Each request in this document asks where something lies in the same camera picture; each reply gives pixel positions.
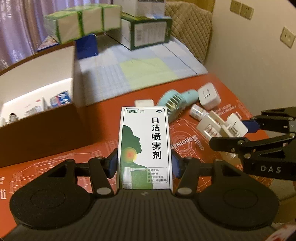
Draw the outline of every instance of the table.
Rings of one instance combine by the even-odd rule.
[[[87,106],[86,115],[94,144],[54,156],[0,168],[0,237],[3,237],[15,227],[14,219],[9,210],[9,199],[18,188],[63,160],[75,159],[77,163],[87,162],[90,158],[96,156],[108,156],[118,146],[122,106],[134,106],[134,101],[137,99],[153,99],[154,103],[157,104],[159,98],[170,89],[175,89],[181,93],[189,89],[198,89],[208,82],[213,83],[221,97],[221,104],[215,108],[215,111],[222,119],[226,120],[231,113],[236,113],[242,119],[249,119],[251,117],[251,113],[238,98],[212,74],[165,83]],[[187,108],[179,119],[170,124],[171,147],[182,157],[199,157],[203,162],[212,162],[216,158],[221,158],[220,153],[211,150],[206,138],[195,129],[198,121],[189,116],[189,109]],[[192,137],[192,141],[182,142],[182,140],[186,140],[189,137]],[[267,134],[262,130],[254,134],[247,134],[246,137],[250,140],[268,138]],[[180,146],[176,148],[174,144],[177,142],[180,143]],[[230,162],[242,169],[237,158],[230,160]],[[266,186],[269,186],[271,183],[269,178],[255,178]],[[174,179],[173,182],[175,190],[179,180]],[[200,177],[197,191],[202,191],[210,183],[210,177]],[[87,191],[91,191],[88,177],[78,178],[78,184]],[[110,180],[110,184],[113,190],[115,190],[116,176]]]

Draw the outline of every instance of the medicine box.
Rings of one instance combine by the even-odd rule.
[[[173,190],[166,107],[122,107],[116,185]]]
[[[106,33],[129,50],[134,50],[168,43],[171,27],[171,17],[133,17],[122,13],[121,29],[110,30]]]

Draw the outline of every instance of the handheld fan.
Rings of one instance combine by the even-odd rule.
[[[157,106],[166,106],[168,109],[168,121],[173,122],[178,118],[182,111],[189,105],[198,100],[196,90],[188,90],[179,93],[176,90],[167,91],[158,101]]]

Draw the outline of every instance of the cardboard box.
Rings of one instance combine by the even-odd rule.
[[[82,5],[67,8],[66,10],[78,13],[83,36],[104,31],[102,7],[95,5]]]
[[[116,185],[173,190],[166,107],[122,107]]]
[[[121,15],[121,29],[106,32],[129,50],[168,43],[172,27],[171,17],[133,17]]]
[[[96,56],[99,54],[96,35],[90,34],[80,39],[77,39],[75,41],[76,41],[76,52],[77,52],[78,59],[88,58],[88,57]],[[45,38],[45,40],[42,42],[42,44],[39,46],[37,51],[39,52],[47,48],[56,46],[58,44],[59,43],[55,41],[53,37],[48,35]]]
[[[165,0],[113,0],[113,4],[121,5],[123,12],[134,17],[165,14]]]
[[[44,16],[46,32],[60,44],[71,42],[83,37],[83,28],[79,13],[59,11]]]
[[[103,8],[104,31],[120,28],[120,5],[99,3],[91,4],[91,6],[100,6]]]
[[[91,144],[75,53],[75,42],[54,46],[0,72],[1,113],[8,102],[29,93],[44,97],[48,104],[51,97],[64,90],[68,90],[72,98],[70,104],[0,127],[0,167]]]

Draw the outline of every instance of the quilted headboard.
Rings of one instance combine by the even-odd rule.
[[[202,64],[212,30],[212,13],[193,3],[168,1],[165,14],[172,17],[172,36],[181,41]]]

